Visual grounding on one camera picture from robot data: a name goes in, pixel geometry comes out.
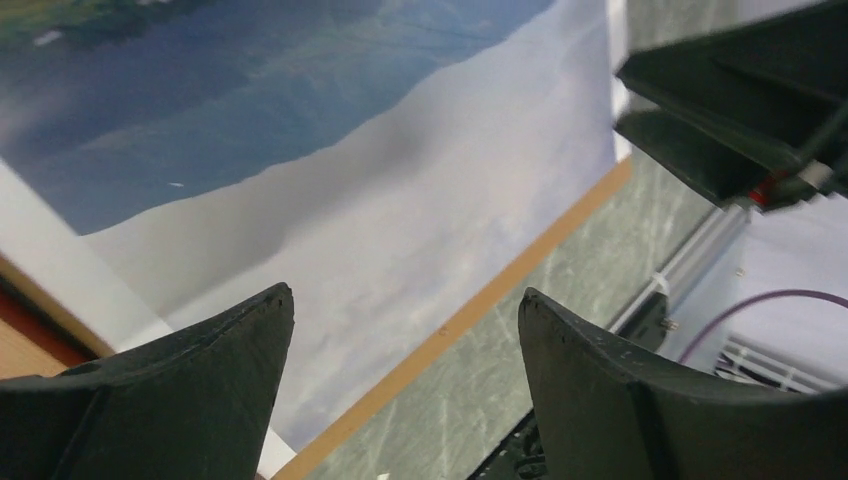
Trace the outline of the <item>landscape photo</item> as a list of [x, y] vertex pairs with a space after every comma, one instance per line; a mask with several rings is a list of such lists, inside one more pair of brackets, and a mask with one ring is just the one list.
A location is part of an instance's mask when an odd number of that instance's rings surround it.
[[1, 253], [99, 353], [286, 282], [278, 473], [596, 185], [622, 1], [5, 1]]

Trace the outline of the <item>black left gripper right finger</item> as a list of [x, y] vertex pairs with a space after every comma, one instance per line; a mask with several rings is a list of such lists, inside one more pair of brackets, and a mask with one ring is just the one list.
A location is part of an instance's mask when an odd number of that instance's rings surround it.
[[847, 392], [783, 392], [667, 360], [542, 292], [518, 310], [553, 479], [843, 479]]

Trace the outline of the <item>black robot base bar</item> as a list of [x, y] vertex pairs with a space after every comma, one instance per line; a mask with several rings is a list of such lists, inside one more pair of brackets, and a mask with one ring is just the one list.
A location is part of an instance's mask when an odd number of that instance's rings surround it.
[[[668, 296], [649, 290], [634, 297], [609, 330], [655, 352], [668, 333]], [[535, 412], [506, 435], [468, 479], [548, 479]]]

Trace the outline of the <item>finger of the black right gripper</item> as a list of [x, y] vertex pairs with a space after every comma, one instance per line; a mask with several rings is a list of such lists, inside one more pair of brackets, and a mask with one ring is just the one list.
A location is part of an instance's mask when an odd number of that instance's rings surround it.
[[615, 130], [717, 206], [748, 196], [769, 176], [762, 166], [662, 110], [626, 112]]
[[638, 51], [618, 77], [755, 163], [794, 170], [847, 129], [847, 4]]

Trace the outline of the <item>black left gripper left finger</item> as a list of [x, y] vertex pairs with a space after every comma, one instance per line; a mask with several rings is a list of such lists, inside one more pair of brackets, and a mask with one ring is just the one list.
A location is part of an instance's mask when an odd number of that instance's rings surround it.
[[251, 479], [294, 329], [275, 284], [172, 334], [1, 384], [5, 479]]

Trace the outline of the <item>wooden picture frame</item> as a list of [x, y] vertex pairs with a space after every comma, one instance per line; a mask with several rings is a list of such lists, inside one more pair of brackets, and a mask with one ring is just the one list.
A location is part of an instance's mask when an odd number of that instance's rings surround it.
[[52, 321], [1, 290], [1, 379], [52, 377], [94, 359]]

